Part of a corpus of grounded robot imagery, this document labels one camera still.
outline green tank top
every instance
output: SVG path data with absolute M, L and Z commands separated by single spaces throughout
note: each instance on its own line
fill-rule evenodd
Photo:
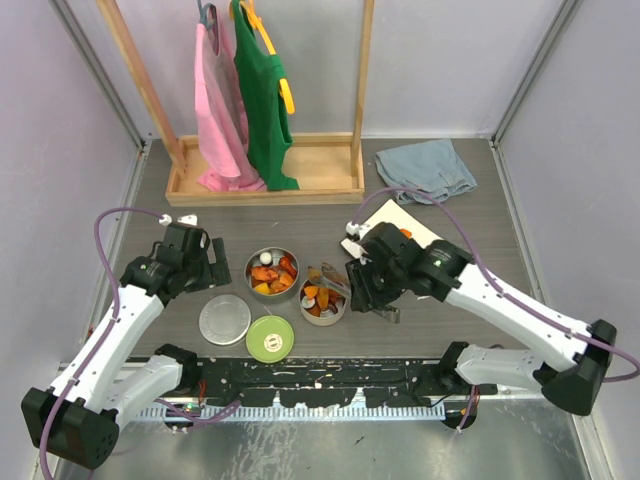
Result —
M 232 2 L 237 41 L 235 63 L 249 121 L 249 161 L 268 190 L 297 190 L 300 188 L 297 180 L 282 173 L 284 154 L 293 143 L 279 93 L 280 79 L 286 73 L 280 57 L 263 53 L 256 43 L 239 2 Z

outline white cutting board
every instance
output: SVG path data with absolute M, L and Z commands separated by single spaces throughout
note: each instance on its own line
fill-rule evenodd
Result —
M 382 222 L 393 223 L 398 228 L 409 230 L 412 234 L 411 238 L 418 242 L 422 248 L 425 248 L 434 240 L 439 240 L 441 238 L 409 215 L 393 200 L 388 200 L 373 215 L 371 215 L 367 221 L 364 222 L 362 230 L 360 231 L 361 237 L 364 237 L 369 230 Z M 360 258 L 364 253 L 364 250 L 360 245 L 348 238 L 342 240 L 340 245 L 342 245 L 342 247 L 353 258 Z

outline bowl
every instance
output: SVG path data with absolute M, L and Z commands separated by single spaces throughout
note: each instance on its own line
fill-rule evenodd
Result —
M 265 295 L 263 293 L 256 292 L 251 286 L 251 269 L 253 267 L 262 266 L 262 263 L 260 262 L 260 255 L 263 254 L 264 252 L 269 252 L 271 254 L 271 258 L 272 258 L 271 265 L 273 266 L 278 265 L 278 262 L 280 261 L 281 258 L 287 257 L 289 260 L 291 260 L 291 265 L 293 266 L 293 268 L 295 268 L 298 271 L 298 275 L 296 276 L 296 279 L 294 280 L 293 284 L 289 288 L 287 288 L 284 292 L 275 293 L 273 295 Z M 244 275 L 245 280 L 247 282 L 247 286 L 249 287 L 249 290 L 251 290 L 251 293 L 253 294 L 253 296 L 256 297 L 258 300 L 260 300 L 260 302 L 262 303 L 276 304 L 276 303 L 286 302 L 287 300 L 291 300 L 292 298 L 294 298 L 296 296 L 296 292 L 298 291 L 298 289 L 296 288 L 296 285 L 298 284 L 298 279 L 300 278 L 300 268 L 298 266 L 298 260 L 293 255 L 293 253 L 291 253 L 290 251 L 284 248 L 267 247 L 267 248 L 263 248 L 262 250 L 258 250 L 256 253 L 254 253 L 249 257 L 249 260 L 247 261 L 247 264 L 244 268 L 244 273 L 245 273 Z
M 311 313 L 302 308 L 301 304 L 301 301 L 304 298 L 304 287 L 309 287 L 311 285 L 312 283 L 307 280 L 306 282 L 304 282 L 304 284 L 300 288 L 300 292 L 298 293 L 298 305 L 300 305 L 302 316 L 306 318 L 310 323 L 313 323 L 318 327 L 328 327 L 329 325 L 333 325 L 342 318 L 344 312 L 347 310 L 347 299 L 342 298 L 342 304 L 340 304 L 340 300 L 338 300 L 336 305 L 338 307 L 338 313 L 334 313 L 333 315 L 326 315 L 325 312 L 325 315 L 316 317 L 315 315 L 311 315 Z

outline clothing rack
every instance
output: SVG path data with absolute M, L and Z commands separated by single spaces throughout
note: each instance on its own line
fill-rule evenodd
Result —
M 172 167 L 166 198 L 175 207 L 221 205 L 313 205 L 360 203 L 364 196 L 362 118 L 375 0 L 363 0 L 362 38 L 353 132 L 293 134 L 282 171 L 296 178 L 300 190 L 213 192 L 198 177 L 209 167 L 198 136 L 176 138 L 116 0 L 96 0 L 138 92 L 164 143 Z

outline pink garment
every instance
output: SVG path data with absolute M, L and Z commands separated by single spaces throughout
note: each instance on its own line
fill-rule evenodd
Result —
M 265 190 L 247 158 L 249 125 L 229 39 L 221 22 L 215 33 L 196 30 L 196 118 L 200 153 L 211 168 L 198 182 L 209 190 Z

